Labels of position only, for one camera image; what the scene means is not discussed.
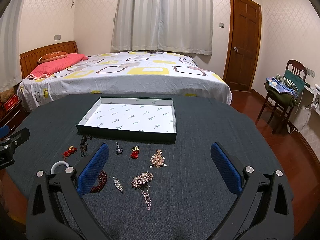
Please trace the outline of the red knot gold charm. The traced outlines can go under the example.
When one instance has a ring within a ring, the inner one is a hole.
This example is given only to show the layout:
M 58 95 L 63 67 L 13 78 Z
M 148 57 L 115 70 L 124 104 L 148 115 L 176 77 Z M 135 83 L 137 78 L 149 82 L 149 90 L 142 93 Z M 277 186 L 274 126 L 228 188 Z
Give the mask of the red knot gold charm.
M 64 159 L 68 158 L 70 155 L 74 154 L 77 152 L 77 148 L 74 147 L 73 145 L 71 145 L 68 150 L 66 150 L 65 152 L 63 152 L 62 156 Z
M 131 155 L 130 155 L 130 157 L 131 157 L 132 159 L 137 159 L 138 156 L 139 156 L 139 153 L 140 153 L 139 147 L 138 147 L 138 146 L 135 146 L 135 147 L 133 147 L 133 148 L 131 149 Z

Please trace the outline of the silver crystal leaf brooch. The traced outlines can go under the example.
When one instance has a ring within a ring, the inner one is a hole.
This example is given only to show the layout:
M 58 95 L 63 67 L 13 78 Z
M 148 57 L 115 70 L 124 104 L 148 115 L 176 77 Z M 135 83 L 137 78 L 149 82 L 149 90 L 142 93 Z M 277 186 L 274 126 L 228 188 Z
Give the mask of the silver crystal leaf brooch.
M 121 182 L 116 177 L 113 177 L 113 182 L 114 182 L 116 189 L 119 190 L 121 193 L 123 193 L 124 188 L 123 188 Z

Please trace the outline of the black bead tassel strand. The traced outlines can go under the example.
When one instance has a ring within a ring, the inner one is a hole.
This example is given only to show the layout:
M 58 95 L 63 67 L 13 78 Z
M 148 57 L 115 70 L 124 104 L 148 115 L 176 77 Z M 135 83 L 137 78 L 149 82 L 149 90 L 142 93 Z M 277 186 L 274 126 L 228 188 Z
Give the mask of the black bead tassel strand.
M 80 141 L 80 152 L 81 152 L 81 157 L 88 156 L 87 154 L 87 147 L 88 147 L 88 140 L 92 140 L 93 137 L 91 135 L 83 135 L 81 137 Z

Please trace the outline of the pink flower tassel brooch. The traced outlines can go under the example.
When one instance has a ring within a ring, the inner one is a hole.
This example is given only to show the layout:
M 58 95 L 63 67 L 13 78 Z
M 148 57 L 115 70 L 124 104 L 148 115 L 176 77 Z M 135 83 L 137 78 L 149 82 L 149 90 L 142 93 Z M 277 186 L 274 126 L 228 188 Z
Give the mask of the pink flower tassel brooch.
M 149 194 L 150 185 L 149 183 L 153 180 L 153 173 L 143 172 L 142 174 L 136 176 L 131 180 L 131 186 L 134 189 L 139 189 L 143 195 L 144 202 L 146 204 L 147 210 L 151 210 L 151 198 Z

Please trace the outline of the rose gold flower brooch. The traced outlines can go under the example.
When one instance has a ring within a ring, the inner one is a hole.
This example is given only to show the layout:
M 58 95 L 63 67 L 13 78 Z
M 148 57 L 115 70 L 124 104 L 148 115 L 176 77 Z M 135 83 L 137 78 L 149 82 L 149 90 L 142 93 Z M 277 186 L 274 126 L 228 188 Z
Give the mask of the rose gold flower brooch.
M 165 157 L 163 156 L 163 151 L 157 149 L 156 153 L 152 155 L 150 162 L 150 168 L 160 168 L 160 167 L 166 167 L 167 164 L 165 163 Z

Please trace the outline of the dark wooden nightstand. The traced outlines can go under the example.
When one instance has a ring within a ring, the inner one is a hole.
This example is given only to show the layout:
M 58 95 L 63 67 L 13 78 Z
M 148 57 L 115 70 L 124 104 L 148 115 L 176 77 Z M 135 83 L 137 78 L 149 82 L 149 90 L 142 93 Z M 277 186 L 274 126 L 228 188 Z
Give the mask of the dark wooden nightstand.
M 11 134 L 26 117 L 26 111 L 22 106 L 22 102 L 19 101 L 4 113 L 1 117 L 0 125 L 1 127 L 8 126 L 10 129 L 9 133 Z

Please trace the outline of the red gift box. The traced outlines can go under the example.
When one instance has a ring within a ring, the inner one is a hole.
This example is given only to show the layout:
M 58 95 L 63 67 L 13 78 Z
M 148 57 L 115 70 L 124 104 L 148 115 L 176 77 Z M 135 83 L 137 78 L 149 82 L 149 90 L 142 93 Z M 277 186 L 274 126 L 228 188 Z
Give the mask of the red gift box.
M 19 103 L 18 96 L 14 95 L 10 99 L 8 99 L 5 103 L 3 103 L 3 108 L 7 112 L 18 103 Z

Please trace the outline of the brown plush toy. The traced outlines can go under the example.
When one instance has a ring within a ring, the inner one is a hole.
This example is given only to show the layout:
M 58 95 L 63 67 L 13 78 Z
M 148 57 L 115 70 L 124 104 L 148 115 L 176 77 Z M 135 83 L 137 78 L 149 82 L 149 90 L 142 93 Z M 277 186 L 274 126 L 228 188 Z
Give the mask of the brown plush toy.
M 0 92 L 0 98 L 1 103 L 6 103 L 10 98 L 12 98 L 15 95 L 15 89 L 14 87 L 11 87 L 8 90 L 5 90 L 3 92 Z

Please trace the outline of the pink folded quilt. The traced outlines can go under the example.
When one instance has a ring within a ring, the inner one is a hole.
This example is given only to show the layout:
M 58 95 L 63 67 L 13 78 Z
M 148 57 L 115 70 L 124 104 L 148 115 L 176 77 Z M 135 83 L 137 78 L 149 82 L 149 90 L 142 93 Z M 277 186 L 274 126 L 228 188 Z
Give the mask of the pink folded quilt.
M 84 54 L 71 53 L 64 58 L 39 64 L 31 71 L 27 78 L 31 80 L 48 78 L 52 74 L 60 72 L 76 63 L 79 63 L 82 60 L 87 59 L 88 57 Z

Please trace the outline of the wooden headboard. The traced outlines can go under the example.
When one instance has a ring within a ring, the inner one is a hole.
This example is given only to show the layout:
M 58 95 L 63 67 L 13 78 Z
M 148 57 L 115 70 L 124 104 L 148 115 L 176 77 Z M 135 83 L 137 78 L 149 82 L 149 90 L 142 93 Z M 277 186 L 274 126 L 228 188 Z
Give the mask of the wooden headboard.
M 20 54 L 22 79 L 26 78 L 38 65 L 38 59 L 40 57 L 55 51 L 78 53 L 78 48 L 75 41 L 67 41 L 40 47 Z

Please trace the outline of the orange brown pillow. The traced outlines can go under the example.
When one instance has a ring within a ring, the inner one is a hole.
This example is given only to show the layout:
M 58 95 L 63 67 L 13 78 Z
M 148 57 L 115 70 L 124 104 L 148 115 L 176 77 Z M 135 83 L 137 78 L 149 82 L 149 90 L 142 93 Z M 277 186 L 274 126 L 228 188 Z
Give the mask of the orange brown pillow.
M 43 55 L 38 59 L 37 62 L 41 64 L 41 63 L 50 62 L 58 59 L 63 59 L 67 56 L 68 56 L 68 53 L 65 51 L 55 51 L 55 52 L 51 52 L 46 55 Z

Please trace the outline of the dark grey tablecloth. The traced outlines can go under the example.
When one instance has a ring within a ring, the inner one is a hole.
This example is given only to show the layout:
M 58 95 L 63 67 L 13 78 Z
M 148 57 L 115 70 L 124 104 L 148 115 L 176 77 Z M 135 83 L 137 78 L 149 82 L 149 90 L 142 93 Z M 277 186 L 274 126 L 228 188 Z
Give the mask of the dark grey tablecloth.
M 29 129 L 30 137 L 16 150 L 15 163 L 7 171 L 28 201 L 39 171 L 50 174 L 55 168 L 61 172 L 83 158 L 83 134 L 76 124 L 104 96 L 68 95 L 37 108 L 22 122 L 21 127 Z M 227 104 L 186 96 L 119 97 L 172 99 L 177 136 L 173 144 L 94 136 L 87 141 L 88 156 L 101 143 L 109 149 L 103 170 L 83 199 L 111 239 L 209 239 L 236 200 L 211 158 L 210 149 L 215 142 L 245 166 L 265 174 L 282 170 L 251 119 Z M 64 159 L 62 154 L 71 145 L 77 152 Z M 132 159 L 131 149 L 135 146 L 140 153 Z M 163 151 L 167 166 L 150 168 L 157 149 Z M 154 176 L 149 183 L 150 211 L 140 190 L 131 186 L 131 180 L 143 172 Z M 123 193 L 116 189 L 113 177 L 121 182 Z

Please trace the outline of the white side desk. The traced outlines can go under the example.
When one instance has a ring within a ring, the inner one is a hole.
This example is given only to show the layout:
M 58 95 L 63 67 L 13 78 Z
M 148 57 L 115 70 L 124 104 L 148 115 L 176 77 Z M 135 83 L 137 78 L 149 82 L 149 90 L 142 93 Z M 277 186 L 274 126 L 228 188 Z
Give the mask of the white side desk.
M 306 102 L 306 109 L 314 110 L 319 115 L 319 86 L 312 87 L 310 85 L 304 86 L 303 96 Z

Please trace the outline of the pile of clothes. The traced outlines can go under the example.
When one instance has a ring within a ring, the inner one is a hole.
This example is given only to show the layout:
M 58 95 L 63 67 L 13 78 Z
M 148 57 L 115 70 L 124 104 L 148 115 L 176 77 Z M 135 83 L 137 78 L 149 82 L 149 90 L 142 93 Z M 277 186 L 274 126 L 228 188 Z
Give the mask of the pile of clothes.
M 290 70 L 285 70 L 284 76 L 276 75 L 266 78 L 266 85 L 278 96 L 288 96 L 287 103 L 291 106 L 297 105 L 297 100 L 304 89 L 305 81 Z

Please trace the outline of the green tray white lining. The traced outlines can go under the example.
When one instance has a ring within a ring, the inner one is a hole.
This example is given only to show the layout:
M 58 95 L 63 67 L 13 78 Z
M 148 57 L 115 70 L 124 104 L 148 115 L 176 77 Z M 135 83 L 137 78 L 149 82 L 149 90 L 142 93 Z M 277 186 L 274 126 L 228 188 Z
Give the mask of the green tray white lining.
M 172 99 L 100 97 L 76 127 L 83 135 L 154 144 L 173 144 L 177 136 Z

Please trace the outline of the wooden chair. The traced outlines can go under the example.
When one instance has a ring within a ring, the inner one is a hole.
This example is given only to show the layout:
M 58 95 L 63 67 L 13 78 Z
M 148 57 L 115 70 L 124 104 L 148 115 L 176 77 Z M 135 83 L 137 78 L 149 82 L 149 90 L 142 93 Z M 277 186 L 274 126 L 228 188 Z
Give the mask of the wooden chair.
M 300 76 L 304 81 L 306 80 L 307 76 L 307 69 L 306 67 L 296 60 L 289 60 L 286 64 L 285 70 L 290 70 L 294 74 Z M 296 106 L 291 106 L 287 103 L 286 99 L 288 99 L 288 96 L 278 96 L 275 94 L 275 92 L 271 92 L 271 89 L 268 88 L 268 85 L 265 85 L 265 89 L 267 91 L 266 98 L 264 100 L 263 106 L 261 107 L 261 110 L 259 112 L 258 118 L 261 117 L 264 109 L 267 107 L 271 110 L 271 116 L 268 119 L 268 123 L 271 122 L 273 117 L 275 115 L 279 116 L 279 120 L 277 124 L 275 125 L 274 129 L 272 130 L 272 133 L 275 134 L 278 129 L 281 128 L 283 123 L 289 121 L 289 118 L 291 116 L 291 113 L 293 111 L 293 108 L 298 106 L 298 101 Z

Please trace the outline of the bed with patterned sheet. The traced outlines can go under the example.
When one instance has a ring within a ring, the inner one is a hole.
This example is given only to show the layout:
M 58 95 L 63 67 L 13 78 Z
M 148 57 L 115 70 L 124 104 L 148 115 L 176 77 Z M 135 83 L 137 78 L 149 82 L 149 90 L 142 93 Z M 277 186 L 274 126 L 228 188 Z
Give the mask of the bed with patterned sheet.
M 25 78 L 17 94 L 28 111 L 69 94 L 165 94 L 232 101 L 230 87 L 192 57 L 158 51 L 88 56 L 48 78 Z

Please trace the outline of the brown wooden door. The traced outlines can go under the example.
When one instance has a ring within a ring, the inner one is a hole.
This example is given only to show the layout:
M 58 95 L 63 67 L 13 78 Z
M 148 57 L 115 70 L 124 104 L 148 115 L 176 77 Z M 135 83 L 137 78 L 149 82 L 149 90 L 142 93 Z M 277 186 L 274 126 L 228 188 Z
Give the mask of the brown wooden door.
M 261 5 L 252 0 L 231 0 L 229 42 L 223 73 L 223 80 L 231 90 L 251 90 L 259 58 L 261 22 Z

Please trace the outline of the white grey curtain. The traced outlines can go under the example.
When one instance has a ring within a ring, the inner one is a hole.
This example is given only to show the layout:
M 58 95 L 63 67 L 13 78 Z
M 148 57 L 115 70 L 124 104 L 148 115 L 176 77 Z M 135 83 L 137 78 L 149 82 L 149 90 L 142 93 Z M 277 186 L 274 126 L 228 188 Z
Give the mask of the white grey curtain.
M 119 0 L 113 51 L 212 54 L 213 0 Z

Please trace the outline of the wall socket above headboard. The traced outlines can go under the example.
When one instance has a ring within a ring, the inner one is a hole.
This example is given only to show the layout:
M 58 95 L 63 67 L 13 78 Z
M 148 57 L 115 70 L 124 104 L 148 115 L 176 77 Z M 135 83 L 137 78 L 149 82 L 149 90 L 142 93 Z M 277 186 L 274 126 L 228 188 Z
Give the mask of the wall socket above headboard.
M 61 35 L 54 35 L 54 41 L 60 40 L 61 39 Z

